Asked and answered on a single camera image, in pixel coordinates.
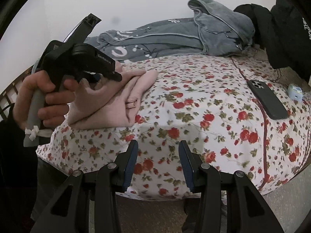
floral bedsheet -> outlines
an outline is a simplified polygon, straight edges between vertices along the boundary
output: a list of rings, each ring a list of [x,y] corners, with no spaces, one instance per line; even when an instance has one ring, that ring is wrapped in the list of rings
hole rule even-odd
[[[310,102],[287,97],[279,72],[249,54],[246,57],[187,55],[127,64],[156,69],[156,83],[143,97],[130,128],[74,130],[65,121],[50,144],[37,154],[65,174],[90,172],[114,161],[131,139],[139,155],[126,197],[170,200],[192,196],[178,157],[178,143],[218,170],[244,171],[262,194],[298,172],[310,151]],[[248,88],[247,79],[264,81],[288,110],[287,120],[271,120]]]

gray blanket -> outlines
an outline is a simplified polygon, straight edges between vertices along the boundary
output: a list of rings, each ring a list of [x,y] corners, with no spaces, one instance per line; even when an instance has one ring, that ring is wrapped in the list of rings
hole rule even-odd
[[[158,21],[131,31],[109,30],[86,43],[113,59],[134,62],[196,53],[229,56],[252,44],[255,29],[249,17],[213,0],[190,0],[188,6],[193,18]]]

white knot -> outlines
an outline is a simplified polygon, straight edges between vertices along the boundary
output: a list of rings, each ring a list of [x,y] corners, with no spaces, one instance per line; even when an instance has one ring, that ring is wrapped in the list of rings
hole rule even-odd
[[[39,130],[39,127],[34,125],[34,128],[32,130],[30,129],[25,129],[25,134],[29,135],[29,139],[31,141],[34,141],[35,138],[38,137],[51,137],[52,136],[53,131],[46,129],[46,130]]]

smartphone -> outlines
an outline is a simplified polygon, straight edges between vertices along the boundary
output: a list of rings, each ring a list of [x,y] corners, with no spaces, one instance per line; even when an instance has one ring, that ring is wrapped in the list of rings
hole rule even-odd
[[[284,105],[267,84],[258,80],[249,80],[247,84],[271,119],[279,120],[288,118]]]

folded pink cloth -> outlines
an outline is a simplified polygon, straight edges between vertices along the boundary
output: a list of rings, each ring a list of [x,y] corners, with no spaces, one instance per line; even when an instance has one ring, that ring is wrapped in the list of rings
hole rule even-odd
[[[122,74],[121,82],[102,77],[92,89],[86,79],[80,81],[68,114],[71,127],[100,129],[130,127],[135,123],[142,95],[154,84],[158,72],[125,70],[119,63],[116,71]]]

